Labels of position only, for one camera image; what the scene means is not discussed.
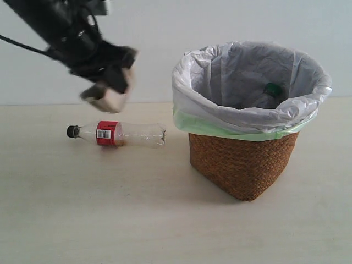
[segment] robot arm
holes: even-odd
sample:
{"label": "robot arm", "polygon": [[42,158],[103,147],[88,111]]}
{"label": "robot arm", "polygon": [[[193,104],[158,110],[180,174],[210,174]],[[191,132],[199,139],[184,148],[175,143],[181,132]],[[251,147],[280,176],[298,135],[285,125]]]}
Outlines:
{"label": "robot arm", "polygon": [[94,83],[81,94],[84,101],[104,112],[122,110],[137,51],[102,38],[95,16],[108,15],[107,1],[4,1],[48,43],[42,54],[63,63],[71,74]]}

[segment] white wall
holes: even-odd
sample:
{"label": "white wall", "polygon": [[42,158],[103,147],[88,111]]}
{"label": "white wall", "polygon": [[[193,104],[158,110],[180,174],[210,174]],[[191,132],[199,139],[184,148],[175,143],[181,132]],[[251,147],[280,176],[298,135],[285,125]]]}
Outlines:
{"label": "white wall", "polygon": [[[352,1],[116,0],[99,18],[104,37],[140,50],[130,101],[170,101],[171,70],[184,51],[236,40],[276,41],[308,52],[331,74],[335,96],[351,96]],[[0,34],[45,43],[2,1]],[[0,42],[0,105],[80,102],[89,85],[45,57]]]}

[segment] green bottle cap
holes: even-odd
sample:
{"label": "green bottle cap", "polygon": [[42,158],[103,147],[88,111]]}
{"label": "green bottle cap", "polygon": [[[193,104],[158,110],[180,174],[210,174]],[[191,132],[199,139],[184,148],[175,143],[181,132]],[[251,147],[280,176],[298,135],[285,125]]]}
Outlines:
{"label": "green bottle cap", "polygon": [[271,95],[272,97],[278,97],[282,94],[283,90],[279,85],[269,82],[265,86],[264,92]]}

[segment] bottle cap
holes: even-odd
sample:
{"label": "bottle cap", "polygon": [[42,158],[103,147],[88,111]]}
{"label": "bottle cap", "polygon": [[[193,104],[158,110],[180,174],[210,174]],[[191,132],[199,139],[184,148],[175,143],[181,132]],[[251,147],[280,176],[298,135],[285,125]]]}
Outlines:
{"label": "bottle cap", "polygon": [[283,89],[279,85],[269,82],[265,86],[264,92],[271,95],[272,97],[278,97],[282,94]]}
{"label": "bottle cap", "polygon": [[77,125],[70,125],[67,128],[67,136],[72,139],[76,139],[79,134],[79,127]]}

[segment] barcode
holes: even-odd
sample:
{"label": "barcode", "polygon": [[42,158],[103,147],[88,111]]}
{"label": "barcode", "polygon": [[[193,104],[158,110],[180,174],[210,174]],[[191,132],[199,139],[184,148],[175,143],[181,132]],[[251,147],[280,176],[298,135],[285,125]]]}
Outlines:
{"label": "barcode", "polygon": [[97,138],[98,139],[110,139],[111,138],[111,130],[98,129]]}

